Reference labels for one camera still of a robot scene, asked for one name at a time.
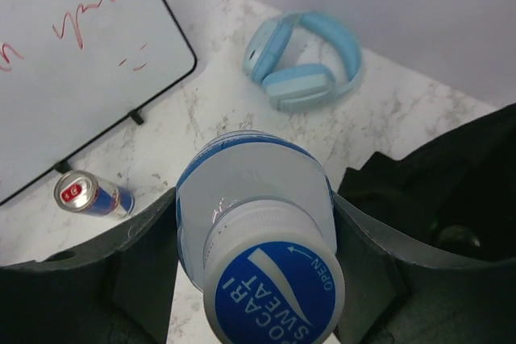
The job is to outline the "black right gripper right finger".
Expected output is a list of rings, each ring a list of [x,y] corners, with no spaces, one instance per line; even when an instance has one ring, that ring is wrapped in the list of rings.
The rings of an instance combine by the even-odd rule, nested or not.
[[[427,245],[335,196],[342,343],[513,343],[515,261]]]

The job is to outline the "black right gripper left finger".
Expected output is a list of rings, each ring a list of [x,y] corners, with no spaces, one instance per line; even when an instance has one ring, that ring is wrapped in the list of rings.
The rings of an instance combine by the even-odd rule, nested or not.
[[[1,269],[3,343],[164,343],[177,277],[175,191],[42,262]]]

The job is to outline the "blue silver energy drink can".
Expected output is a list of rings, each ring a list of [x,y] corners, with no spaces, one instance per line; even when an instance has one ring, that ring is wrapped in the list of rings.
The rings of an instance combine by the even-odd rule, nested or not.
[[[129,190],[82,170],[62,175],[53,196],[62,210],[101,218],[125,218],[135,206]]]

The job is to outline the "clear water bottle blue label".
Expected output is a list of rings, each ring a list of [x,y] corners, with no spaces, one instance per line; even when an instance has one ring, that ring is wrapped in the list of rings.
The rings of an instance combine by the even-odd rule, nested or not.
[[[306,150],[262,131],[205,145],[176,185],[181,265],[223,343],[322,343],[343,311],[334,193]]]

